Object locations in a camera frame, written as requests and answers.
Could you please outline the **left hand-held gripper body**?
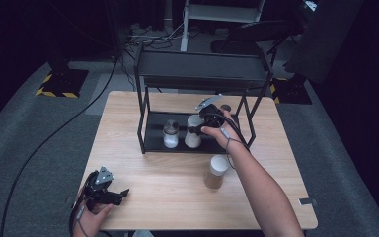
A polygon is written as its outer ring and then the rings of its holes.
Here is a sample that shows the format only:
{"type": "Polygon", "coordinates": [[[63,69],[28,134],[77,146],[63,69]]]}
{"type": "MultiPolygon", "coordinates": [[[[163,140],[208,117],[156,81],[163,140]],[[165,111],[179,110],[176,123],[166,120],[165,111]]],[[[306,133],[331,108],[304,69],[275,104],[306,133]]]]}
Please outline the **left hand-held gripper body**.
{"type": "Polygon", "coordinates": [[[114,175],[105,166],[88,176],[83,188],[83,197],[90,211],[96,204],[120,205],[120,194],[108,191],[113,179],[114,175]]]}

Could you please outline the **white metal stand frame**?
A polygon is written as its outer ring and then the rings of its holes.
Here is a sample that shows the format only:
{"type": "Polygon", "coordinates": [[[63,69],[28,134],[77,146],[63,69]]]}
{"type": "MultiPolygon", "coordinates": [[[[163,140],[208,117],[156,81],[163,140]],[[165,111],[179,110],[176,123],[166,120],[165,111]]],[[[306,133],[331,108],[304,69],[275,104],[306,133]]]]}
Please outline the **white metal stand frame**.
{"type": "Polygon", "coordinates": [[[259,0],[259,4],[254,8],[230,7],[193,4],[186,0],[183,17],[183,35],[181,39],[180,51],[188,49],[189,42],[189,21],[218,21],[231,23],[253,23],[261,18],[265,0],[259,0]]]}

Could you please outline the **white-lidded jar with white powder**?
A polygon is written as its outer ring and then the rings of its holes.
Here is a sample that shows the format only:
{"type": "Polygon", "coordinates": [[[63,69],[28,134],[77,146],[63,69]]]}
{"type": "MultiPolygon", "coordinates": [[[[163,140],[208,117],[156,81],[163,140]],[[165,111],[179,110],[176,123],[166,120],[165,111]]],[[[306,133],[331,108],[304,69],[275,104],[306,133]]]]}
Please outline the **white-lidded jar with white powder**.
{"type": "Polygon", "coordinates": [[[187,119],[187,134],[185,138],[185,144],[189,148],[197,148],[201,144],[201,138],[194,132],[190,132],[191,127],[197,127],[203,123],[202,118],[199,115],[191,115],[187,119]]]}

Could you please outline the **person's right hand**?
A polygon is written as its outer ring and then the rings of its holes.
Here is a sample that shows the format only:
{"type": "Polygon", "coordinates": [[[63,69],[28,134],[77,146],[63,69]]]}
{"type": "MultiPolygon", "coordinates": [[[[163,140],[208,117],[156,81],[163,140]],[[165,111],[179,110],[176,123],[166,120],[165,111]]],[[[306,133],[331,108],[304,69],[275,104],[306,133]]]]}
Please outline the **person's right hand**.
{"type": "Polygon", "coordinates": [[[246,147],[242,144],[238,134],[227,121],[225,121],[219,128],[203,126],[201,131],[204,134],[212,136],[229,154],[246,150],[246,147]]]}

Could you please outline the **grey fabric panel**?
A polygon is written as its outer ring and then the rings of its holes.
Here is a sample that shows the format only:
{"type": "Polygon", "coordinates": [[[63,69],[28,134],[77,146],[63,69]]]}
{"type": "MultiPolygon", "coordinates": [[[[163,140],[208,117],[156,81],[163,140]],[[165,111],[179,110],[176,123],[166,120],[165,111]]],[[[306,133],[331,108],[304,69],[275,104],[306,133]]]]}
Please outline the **grey fabric panel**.
{"type": "Polygon", "coordinates": [[[323,83],[341,50],[364,0],[320,0],[287,61],[292,80],[323,83]]]}

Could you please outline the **glass shaker with silver lid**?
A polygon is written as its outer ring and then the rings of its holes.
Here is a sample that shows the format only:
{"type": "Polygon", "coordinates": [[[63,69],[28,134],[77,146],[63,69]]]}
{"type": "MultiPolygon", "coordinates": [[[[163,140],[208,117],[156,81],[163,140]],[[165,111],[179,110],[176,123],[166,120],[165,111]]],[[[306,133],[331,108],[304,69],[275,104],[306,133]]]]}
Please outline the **glass shaker with silver lid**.
{"type": "Polygon", "coordinates": [[[175,120],[169,119],[164,123],[163,141],[167,148],[175,148],[179,144],[179,125],[175,120]]]}

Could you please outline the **black chair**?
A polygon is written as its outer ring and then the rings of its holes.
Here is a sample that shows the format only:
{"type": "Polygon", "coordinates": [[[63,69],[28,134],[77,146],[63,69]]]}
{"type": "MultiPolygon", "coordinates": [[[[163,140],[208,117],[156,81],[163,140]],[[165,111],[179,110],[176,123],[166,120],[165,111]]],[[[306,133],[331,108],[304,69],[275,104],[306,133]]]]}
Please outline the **black chair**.
{"type": "Polygon", "coordinates": [[[224,40],[215,40],[210,44],[213,53],[257,55],[258,42],[272,41],[267,52],[276,56],[279,45],[294,32],[294,24],[289,21],[259,21],[245,24],[232,30],[224,40]]]}

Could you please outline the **white-lidded jar with brown powder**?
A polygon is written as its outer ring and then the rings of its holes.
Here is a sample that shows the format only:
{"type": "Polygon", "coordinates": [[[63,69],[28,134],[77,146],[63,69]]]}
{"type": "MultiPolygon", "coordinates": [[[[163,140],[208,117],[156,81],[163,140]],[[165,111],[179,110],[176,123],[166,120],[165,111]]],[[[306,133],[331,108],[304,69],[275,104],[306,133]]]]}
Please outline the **white-lidded jar with brown powder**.
{"type": "Polygon", "coordinates": [[[224,175],[228,168],[229,162],[224,155],[213,156],[204,175],[205,185],[210,189],[219,189],[222,186],[224,175]]]}

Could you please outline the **person's left hand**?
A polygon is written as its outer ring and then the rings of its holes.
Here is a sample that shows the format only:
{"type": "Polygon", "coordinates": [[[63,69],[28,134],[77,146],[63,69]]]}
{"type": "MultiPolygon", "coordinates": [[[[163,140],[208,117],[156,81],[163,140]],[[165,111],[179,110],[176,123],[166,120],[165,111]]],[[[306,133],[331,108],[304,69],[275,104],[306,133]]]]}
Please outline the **person's left hand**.
{"type": "Polygon", "coordinates": [[[92,212],[82,201],[73,215],[72,237],[96,237],[113,208],[113,204],[103,204],[92,212]]]}

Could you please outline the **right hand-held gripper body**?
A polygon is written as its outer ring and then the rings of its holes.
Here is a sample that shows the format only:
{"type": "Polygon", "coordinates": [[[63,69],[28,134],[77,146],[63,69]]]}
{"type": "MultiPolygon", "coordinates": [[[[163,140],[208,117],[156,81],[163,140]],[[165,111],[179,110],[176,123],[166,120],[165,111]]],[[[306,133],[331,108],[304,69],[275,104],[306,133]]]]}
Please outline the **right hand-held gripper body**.
{"type": "Polygon", "coordinates": [[[214,102],[222,98],[221,94],[203,99],[195,109],[198,115],[202,118],[203,123],[201,126],[220,127],[224,122],[223,113],[214,105],[214,102]]]}

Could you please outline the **black yellow striped base plate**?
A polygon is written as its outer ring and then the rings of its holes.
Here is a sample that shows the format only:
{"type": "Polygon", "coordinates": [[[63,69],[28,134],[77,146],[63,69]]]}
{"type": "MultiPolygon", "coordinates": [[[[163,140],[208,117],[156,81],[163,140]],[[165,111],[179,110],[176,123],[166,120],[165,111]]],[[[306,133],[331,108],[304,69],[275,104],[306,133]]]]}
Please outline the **black yellow striped base plate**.
{"type": "Polygon", "coordinates": [[[304,79],[272,78],[269,88],[273,100],[277,104],[311,105],[304,82],[304,79]]]}
{"type": "Polygon", "coordinates": [[[88,70],[68,69],[56,74],[50,71],[39,86],[36,95],[48,97],[79,98],[88,70]]]}

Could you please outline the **black metal two-tier shelf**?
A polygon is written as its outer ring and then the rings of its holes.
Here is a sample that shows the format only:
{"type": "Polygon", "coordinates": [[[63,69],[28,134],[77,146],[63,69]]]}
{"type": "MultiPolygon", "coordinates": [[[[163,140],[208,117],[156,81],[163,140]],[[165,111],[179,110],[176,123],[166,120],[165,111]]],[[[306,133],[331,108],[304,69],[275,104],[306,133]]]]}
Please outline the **black metal two-tier shelf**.
{"type": "Polygon", "coordinates": [[[256,132],[253,117],[265,95],[273,72],[265,55],[198,53],[147,50],[139,47],[134,61],[136,93],[140,107],[137,136],[141,151],[168,152],[161,129],[171,119],[183,125],[188,113],[157,112],[150,109],[151,88],[236,92],[241,95],[237,110],[247,115],[253,144],[256,132]]]}

